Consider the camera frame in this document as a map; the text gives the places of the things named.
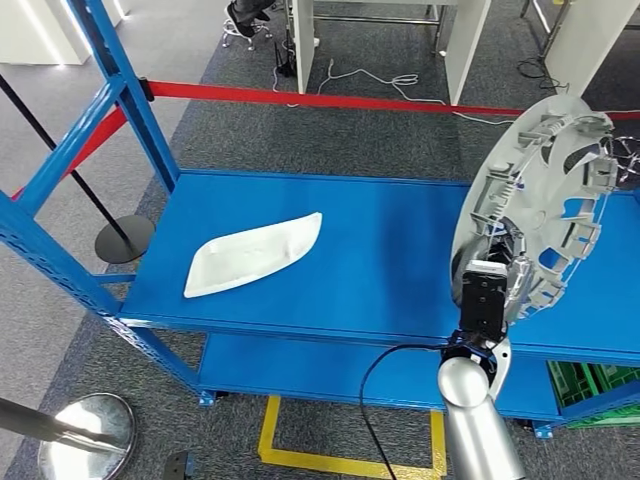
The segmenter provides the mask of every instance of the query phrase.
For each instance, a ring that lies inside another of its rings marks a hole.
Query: white wall
[[[0,1],[0,63],[80,65],[87,60],[90,52],[61,1],[65,0]],[[114,0],[104,0],[104,3],[113,25],[120,22],[120,14]],[[119,3],[125,12],[129,10],[128,1]],[[30,7],[58,55],[47,47],[25,7]]]

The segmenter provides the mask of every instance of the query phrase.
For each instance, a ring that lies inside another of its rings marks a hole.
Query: black pole
[[[58,442],[88,452],[122,451],[115,438],[56,420],[38,410],[0,398],[0,428],[43,442]]]
[[[0,74],[0,88],[2,88],[2,91],[5,92],[5,94],[7,95],[9,100],[11,101],[11,103],[15,105],[15,107],[17,108],[25,118],[25,120],[29,122],[29,125],[31,125],[34,130],[35,130],[35,133],[37,133],[40,138],[42,138],[43,142],[45,142],[48,147],[49,147],[50,150],[55,150],[55,148],[57,146],[56,145],[56,142],[54,142],[51,135],[49,135],[46,130],[45,130],[45,128],[40,122],[38,122],[37,118],[35,118],[32,113],[31,113],[31,110],[29,110],[29,107],[27,107],[24,102],[23,102],[22,99],[20,98],[15,90],[11,88],[11,85],[9,85],[6,80],[5,80],[5,77],[3,77],[2,74]],[[84,178],[80,176],[80,174],[75,170],[72,170],[71,176],[74,180],[75,180],[75,183],[77,183],[80,188],[82,188],[83,192],[85,192],[88,197],[89,197],[89,200],[91,200],[94,205],[95,205],[96,208],[100,210],[100,212],[103,214],[103,216],[106,219],[106,221],[109,222],[109,225],[111,225],[114,230],[115,230],[116,233],[118,233],[118,235],[119,235],[122,240],[124,240],[125,243],[127,244],[127,246],[130,247],[131,250],[135,251],[135,246],[131,243],[129,237],[126,233],[125,233],[125,231],[122,230],[122,228],[121,228],[120,225],[118,225],[115,218],[113,218],[110,213],[109,213],[106,207],[103,205],[103,203],[100,202],[100,199],[98,199],[98,197],[95,193],[94,193],[93,190],[89,188],[89,185],[88,185]]]

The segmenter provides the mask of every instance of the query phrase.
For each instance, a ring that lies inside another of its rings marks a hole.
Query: round metal base
[[[94,433],[113,436],[124,453],[91,453],[57,442],[42,442],[38,464],[46,480],[108,480],[115,477],[131,456],[136,422],[125,400],[110,393],[82,397],[56,419]]]
[[[96,237],[96,254],[106,263],[127,263],[138,258],[149,248],[155,226],[148,218],[128,215],[116,220],[129,238],[122,239],[115,228],[108,224]]]

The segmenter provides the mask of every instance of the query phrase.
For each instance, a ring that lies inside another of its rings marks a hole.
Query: stanchion post
[[[23,117],[31,125],[50,150],[55,150],[57,145],[48,134],[45,127],[35,118],[29,107],[26,106],[15,90],[14,90],[5,77],[0,74],[0,89],[2,89],[11,103],[13,103]],[[151,236],[155,230],[153,224],[148,219],[138,216],[128,216],[116,220],[104,206],[97,195],[91,190],[77,170],[72,170],[71,177],[75,181],[89,200],[98,209],[108,223],[96,239],[96,254],[102,260],[108,263],[127,263],[134,260],[146,251]],[[132,241],[125,229],[133,233]],[[117,235],[124,245],[114,242],[114,235]]]

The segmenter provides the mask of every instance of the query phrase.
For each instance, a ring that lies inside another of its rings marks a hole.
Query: floor marking line
[[[258,455],[263,463],[361,477],[390,478],[383,463],[273,448],[273,438],[275,435],[279,410],[280,397],[270,395],[266,403],[266,411],[258,442]],[[406,465],[392,465],[392,467],[395,475],[402,480],[440,480],[441,477],[446,475],[445,423],[442,412],[431,411],[431,448],[433,458],[432,468]]]

